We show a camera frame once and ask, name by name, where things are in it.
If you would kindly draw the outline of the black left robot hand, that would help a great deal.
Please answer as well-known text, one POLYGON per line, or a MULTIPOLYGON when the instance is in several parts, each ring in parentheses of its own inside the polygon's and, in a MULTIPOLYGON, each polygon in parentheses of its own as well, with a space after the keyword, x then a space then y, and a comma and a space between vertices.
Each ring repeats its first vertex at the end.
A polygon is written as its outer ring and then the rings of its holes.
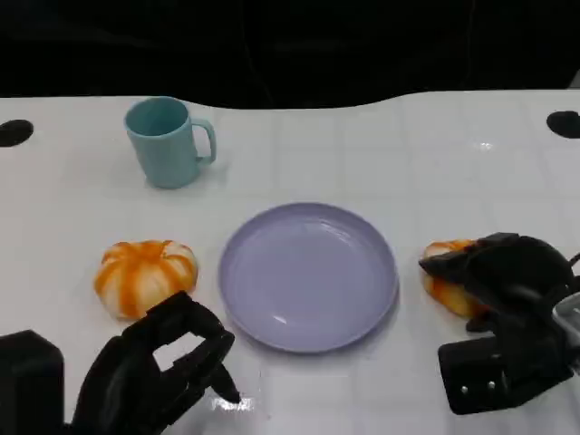
POLYGON ((204 305, 179 292, 112 337, 88 371, 70 424, 73 434, 160 434, 206 390, 238 404, 241 395, 224 360, 235 341, 204 305), (186 334, 193 351, 160 369, 154 353, 186 334))

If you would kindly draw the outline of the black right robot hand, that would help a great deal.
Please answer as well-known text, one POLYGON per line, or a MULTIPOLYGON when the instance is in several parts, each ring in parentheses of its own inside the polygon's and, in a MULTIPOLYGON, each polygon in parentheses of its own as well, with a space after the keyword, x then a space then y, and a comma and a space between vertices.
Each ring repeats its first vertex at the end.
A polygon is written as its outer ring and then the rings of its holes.
POLYGON ((579 291, 578 262, 578 255, 566 258, 544 240, 499 232, 434 242, 419 266, 430 280, 429 293, 467 319, 468 333, 498 335, 505 330, 565 339, 552 310, 579 291))

